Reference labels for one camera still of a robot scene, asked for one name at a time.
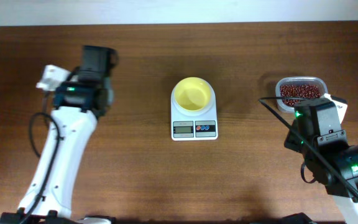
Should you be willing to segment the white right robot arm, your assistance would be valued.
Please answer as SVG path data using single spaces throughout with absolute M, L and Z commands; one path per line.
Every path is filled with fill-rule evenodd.
M 335 96 L 299 101 L 294 105 L 293 128 L 305 138 L 288 133 L 285 147 L 303 155 L 304 165 L 313 180 L 324 185 L 332 196 L 346 223 L 358 223 L 358 198 L 321 162 L 309 145 L 358 191 L 358 145 L 349 145 L 347 133 L 341 127 L 347 101 Z

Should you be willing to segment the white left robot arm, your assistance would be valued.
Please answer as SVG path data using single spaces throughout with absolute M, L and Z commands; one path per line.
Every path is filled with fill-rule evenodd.
M 118 64 L 114 49 L 86 45 L 82 63 L 72 71 L 47 65 L 38 89 L 53 94 L 52 109 L 31 116 L 29 140 L 38 117 L 49 121 L 47 139 L 32 182 L 14 213 L 0 223 L 73 223 L 71 202 L 81 158 L 98 120 L 111 106 L 110 76 Z

